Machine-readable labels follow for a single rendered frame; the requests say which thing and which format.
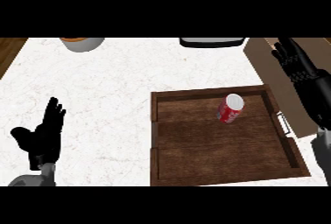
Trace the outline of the black and grey appliance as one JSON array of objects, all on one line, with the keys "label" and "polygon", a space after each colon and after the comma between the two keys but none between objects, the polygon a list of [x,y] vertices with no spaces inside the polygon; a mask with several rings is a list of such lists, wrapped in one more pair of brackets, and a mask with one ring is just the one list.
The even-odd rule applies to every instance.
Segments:
[{"label": "black and grey appliance", "polygon": [[181,45],[191,48],[219,48],[240,46],[244,38],[181,38]]}]

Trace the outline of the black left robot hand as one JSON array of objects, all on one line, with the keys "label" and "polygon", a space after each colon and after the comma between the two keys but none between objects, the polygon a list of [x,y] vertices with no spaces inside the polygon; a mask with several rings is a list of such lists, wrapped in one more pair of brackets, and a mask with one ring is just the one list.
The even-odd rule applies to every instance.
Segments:
[{"label": "black left robot hand", "polygon": [[36,126],[36,130],[32,131],[24,127],[11,130],[21,150],[29,153],[32,171],[39,171],[43,164],[54,164],[60,159],[66,113],[58,98],[52,97],[46,105],[43,122]]}]

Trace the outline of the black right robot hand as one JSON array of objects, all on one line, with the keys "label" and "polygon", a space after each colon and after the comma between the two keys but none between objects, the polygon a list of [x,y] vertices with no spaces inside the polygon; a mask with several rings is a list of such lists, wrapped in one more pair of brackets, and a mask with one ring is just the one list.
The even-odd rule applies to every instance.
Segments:
[{"label": "black right robot hand", "polygon": [[331,131],[331,73],[320,69],[292,38],[280,38],[272,55],[295,84],[305,111],[321,129]]}]

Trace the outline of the brown cardboard box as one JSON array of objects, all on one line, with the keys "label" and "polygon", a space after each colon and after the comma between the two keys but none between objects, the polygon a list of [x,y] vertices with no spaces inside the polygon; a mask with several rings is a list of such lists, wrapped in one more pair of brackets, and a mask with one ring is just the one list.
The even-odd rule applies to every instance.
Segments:
[{"label": "brown cardboard box", "polygon": [[[277,38],[250,38],[243,49],[265,84],[270,85],[280,110],[298,138],[317,133],[318,125],[302,105],[295,85],[272,55]],[[318,68],[331,73],[331,43],[326,38],[295,38]]]}]

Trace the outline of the red soda can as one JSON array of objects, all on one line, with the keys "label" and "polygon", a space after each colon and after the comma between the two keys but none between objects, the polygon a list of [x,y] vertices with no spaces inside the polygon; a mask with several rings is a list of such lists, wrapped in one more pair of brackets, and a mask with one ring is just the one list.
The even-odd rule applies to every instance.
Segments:
[{"label": "red soda can", "polygon": [[244,98],[239,94],[228,94],[218,108],[218,119],[231,123],[244,110]]}]

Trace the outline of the grey bowl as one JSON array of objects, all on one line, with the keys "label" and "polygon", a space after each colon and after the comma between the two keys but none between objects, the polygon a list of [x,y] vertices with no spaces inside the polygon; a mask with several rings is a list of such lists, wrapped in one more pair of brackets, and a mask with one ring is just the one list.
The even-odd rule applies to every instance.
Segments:
[{"label": "grey bowl", "polygon": [[61,41],[67,49],[74,53],[83,53],[95,50],[103,42],[104,38],[61,38]]}]

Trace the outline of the brown wooden tray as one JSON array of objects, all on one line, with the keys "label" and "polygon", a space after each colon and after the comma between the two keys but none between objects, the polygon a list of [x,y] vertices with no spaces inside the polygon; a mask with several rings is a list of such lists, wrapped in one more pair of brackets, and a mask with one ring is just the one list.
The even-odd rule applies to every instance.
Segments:
[{"label": "brown wooden tray", "polygon": [[[218,106],[239,94],[246,108],[234,122]],[[151,94],[150,183],[203,186],[311,175],[296,140],[286,135],[268,85]]]}]

